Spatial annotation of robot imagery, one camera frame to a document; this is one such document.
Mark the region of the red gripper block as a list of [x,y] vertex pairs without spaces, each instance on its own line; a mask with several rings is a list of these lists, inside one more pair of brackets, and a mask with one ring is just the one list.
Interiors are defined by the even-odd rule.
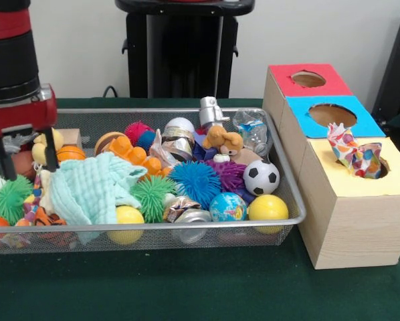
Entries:
[[56,95],[49,84],[42,84],[39,90],[30,96],[0,101],[0,164],[7,180],[15,181],[17,173],[11,155],[5,150],[2,136],[20,130],[44,130],[47,168],[52,173],[59,168],[52,131],[56,121]]

